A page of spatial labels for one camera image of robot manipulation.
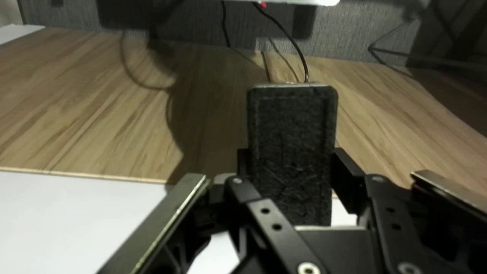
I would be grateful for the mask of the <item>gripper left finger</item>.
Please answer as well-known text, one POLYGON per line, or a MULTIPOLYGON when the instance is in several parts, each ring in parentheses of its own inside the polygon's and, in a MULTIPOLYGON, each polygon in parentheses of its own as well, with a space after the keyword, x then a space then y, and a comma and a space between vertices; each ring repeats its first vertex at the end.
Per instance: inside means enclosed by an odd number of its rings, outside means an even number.
POLYGON ((229 232, 231 274, 324 274, 324 265, 240 163, 236 175, 189 173, 174 185, 96 274, 189 274, 211 237, 229 232))

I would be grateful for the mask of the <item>black felt eraser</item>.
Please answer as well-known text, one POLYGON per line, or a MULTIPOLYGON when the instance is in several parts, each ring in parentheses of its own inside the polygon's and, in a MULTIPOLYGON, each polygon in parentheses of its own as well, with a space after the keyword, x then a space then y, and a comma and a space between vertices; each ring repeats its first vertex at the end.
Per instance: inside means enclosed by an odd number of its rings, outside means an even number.
POLYGON ((322 84, 247 93, 249 176, 293 225, 331 225, 338 95, 322 84))

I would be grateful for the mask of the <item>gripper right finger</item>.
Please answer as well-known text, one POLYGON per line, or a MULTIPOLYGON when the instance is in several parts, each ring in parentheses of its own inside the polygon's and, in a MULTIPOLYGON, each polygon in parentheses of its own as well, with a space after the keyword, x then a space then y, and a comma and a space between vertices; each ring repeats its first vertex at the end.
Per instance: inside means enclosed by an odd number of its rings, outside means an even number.
POLYGON ((344 210, 371 232, 386 274, 487 274, 487 198, 431 170, 403 188, 367 174, 342 148, 331 186, 344 210))

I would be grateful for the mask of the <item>white sheet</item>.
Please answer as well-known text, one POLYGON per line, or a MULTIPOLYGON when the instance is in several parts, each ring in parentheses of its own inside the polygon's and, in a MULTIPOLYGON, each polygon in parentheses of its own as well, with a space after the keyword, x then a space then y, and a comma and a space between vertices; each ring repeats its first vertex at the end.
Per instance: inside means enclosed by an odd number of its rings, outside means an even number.
POLYGON ((42 25, 9 24, 0 27, 0 45, 44 29, 42 25))

